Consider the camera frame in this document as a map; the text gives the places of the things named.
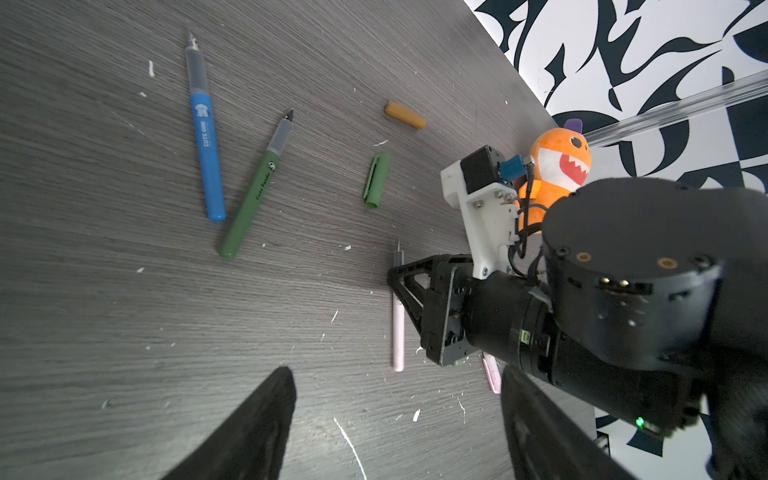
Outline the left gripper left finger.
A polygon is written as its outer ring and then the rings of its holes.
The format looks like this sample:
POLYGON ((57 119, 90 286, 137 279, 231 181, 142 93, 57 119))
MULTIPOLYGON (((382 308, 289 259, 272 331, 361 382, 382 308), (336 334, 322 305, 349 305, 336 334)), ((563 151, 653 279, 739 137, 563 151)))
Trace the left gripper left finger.
POLYGON ((167 479, 277 479, 297 391, 290 368, 276 368, 167 479))

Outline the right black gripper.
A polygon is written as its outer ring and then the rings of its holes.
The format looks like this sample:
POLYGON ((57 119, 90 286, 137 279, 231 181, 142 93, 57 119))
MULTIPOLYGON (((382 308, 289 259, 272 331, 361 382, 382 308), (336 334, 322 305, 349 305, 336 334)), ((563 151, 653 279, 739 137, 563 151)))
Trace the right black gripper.
POLYGON ((448 366, 475 351, 552 381, 552 315, 540 289, 520 277, 472 275, 470 254, 394 266, 387 284, 421 337, 427 358, 448 366))

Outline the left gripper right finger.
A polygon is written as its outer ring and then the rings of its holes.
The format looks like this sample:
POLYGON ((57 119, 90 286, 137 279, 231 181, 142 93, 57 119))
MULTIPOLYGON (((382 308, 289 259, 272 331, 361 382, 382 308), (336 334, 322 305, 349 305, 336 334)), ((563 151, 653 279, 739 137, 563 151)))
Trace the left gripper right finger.
POLYGON ((517 480, 632 477, 512 365, 503 371, 500 401, 517 480))

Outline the pink pen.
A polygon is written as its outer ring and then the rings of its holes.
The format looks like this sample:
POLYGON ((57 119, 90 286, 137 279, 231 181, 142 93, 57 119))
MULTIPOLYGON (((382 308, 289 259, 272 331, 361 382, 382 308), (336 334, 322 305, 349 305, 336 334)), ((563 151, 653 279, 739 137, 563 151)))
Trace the pink pen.
POLYGON ((392 368, 396 373, 405 366, 405 310, 396 295, 392 296, 392 368))

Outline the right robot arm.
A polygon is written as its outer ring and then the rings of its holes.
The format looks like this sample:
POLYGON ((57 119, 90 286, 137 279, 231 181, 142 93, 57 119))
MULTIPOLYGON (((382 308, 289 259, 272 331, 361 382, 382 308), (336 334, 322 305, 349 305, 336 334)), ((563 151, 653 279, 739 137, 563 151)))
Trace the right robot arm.
POLYGON ((506 367, 501 407, 519 479, 624 479, 539 389, 555 386, 657 439, 710 416, 714 479, 767 475, 767 197, 654 178, 603 179, 542 227, 546 277, 474 275, 468 255, 390 269, 430 360, 478 349, 506 367))

